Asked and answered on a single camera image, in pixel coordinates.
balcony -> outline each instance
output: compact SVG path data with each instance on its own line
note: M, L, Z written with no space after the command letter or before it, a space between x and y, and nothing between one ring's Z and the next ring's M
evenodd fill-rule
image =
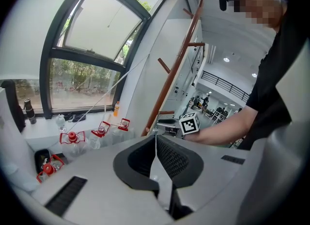
M240 100L244 101L245 103L247 102L248 98L249 98L249 94L245 93L243 90L239 89L237 86L227 82L224 79L221 79L209 72L203 71L201 79L208 81L222 89L224 89L225 91L228 91L229 93L231 93L232 95L236 96L237 98L239 98Z

ceiling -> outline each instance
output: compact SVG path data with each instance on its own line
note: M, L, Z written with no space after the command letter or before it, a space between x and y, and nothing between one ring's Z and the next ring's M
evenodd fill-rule
M257 73L276 33L255 24L244 13L235 13L233 7L221 11L218 0L204 0L201 24L203 41L216 46L214 61L224 64L226 55L231 61L223 66L255 82L251 74Z
M197 87L196 89L198 91L201 91L203 94L207 94L209 93L210 91L212 92L210 94L211 97L219 100L220 103L224 104L224 103L227 103L229 105L229 108L236 111L238 110L239 108L242 108L239 104L235 103L234 101L232 101L231 99L229 99L228 97L222 95L221 93L203 85L203 84L200 84L200 83L197 83Z

black window frame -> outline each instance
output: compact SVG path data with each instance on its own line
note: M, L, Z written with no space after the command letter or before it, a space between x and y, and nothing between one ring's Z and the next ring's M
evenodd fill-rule
M82 108L64 108L64 109L53 109L50 99L50 89L49 89L49 79L50 79L50 65L53 58L70 60L74 62L92 64L95 66L103 67L106 69L114 70L120 72L120 78L130 69L134 56L138 50L140 42L142 41L147 29L149 28L153 18L155 17L158 10L161 8L165 0L161 0L161 3L153 13L150 15L147 10L137 1L137 0L118 0L124 6L129 8L133 13L135 13L139 18L141 18L141 23L137 26L138 31L133 40L127 56L125 58L124 65L118 64L111 59L108 59L104 56L97 54L90 54L82 50L76 50L66 47L58 47L57 42L62 32L62 29L76 6L79 0L65 0L57 11L52 23L49 27L49 30L46 35L46 39L43 45L41 62L40 62L40 75L39 75L39 84L40 84L40 95L42 102L42 109L45 119L51 119L53 115L56 114L66 114L66 113L85 113L89 107ZM75 12L78 10L79 6L83 3L84 0L81 0L77 5L72 17L75 15ZM124 78L116 87L114 99L112 105L107 106L107 111L113 110L114 105L120 99L124 83ZM94 107L91 112L102 112L104 111L103 107Z

person's arm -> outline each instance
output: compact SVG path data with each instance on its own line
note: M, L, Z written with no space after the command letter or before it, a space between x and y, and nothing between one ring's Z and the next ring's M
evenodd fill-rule
M207 145L225 145L245 136L256 115L255 109L246 106L242 111L223 122L197 133L188 134L184 139Z

